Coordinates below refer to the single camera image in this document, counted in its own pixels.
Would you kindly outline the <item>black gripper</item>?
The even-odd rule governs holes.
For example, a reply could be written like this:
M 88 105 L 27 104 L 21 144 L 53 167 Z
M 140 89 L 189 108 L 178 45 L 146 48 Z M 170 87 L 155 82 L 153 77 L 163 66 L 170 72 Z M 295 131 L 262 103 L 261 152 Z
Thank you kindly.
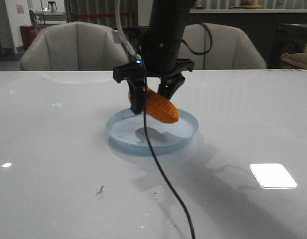
M 135 114 L 141 114 L 145 106 L 146 86 L 144 76 L 160 78 L 157 93 L 170 100 L 174 93 L 184 84 L 183 71 L 192 72 L 194 62 L 189 59 L 177 59 L 174 69 L 163 73 L 149 70 L 143 60 L 136 60 L 113 68 L 113 79 L 117 83 L 127 80 L 130 92 L 130 109 Z

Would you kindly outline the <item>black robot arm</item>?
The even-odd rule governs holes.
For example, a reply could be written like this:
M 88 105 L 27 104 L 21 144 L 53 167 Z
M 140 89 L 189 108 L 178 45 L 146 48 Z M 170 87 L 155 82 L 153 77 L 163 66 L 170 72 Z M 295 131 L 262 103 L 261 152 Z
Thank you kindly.
M 149 26 L 142 31 L 140 51 L 137 53 L 126 39 L 120 21 L 120 2 L 115 1 L 118 36 L 134 60 L 113 69 L 113 79 L 126 80 L 131 94 L 131 111 L 138 115 L 145 106 L 146 78 L 160 78 L 158 94 L 171 99 L 184 84 L 183 71 L 192 71 L 194 62 L 179 59 L 183 33 L 192 0 L 155 0 Z

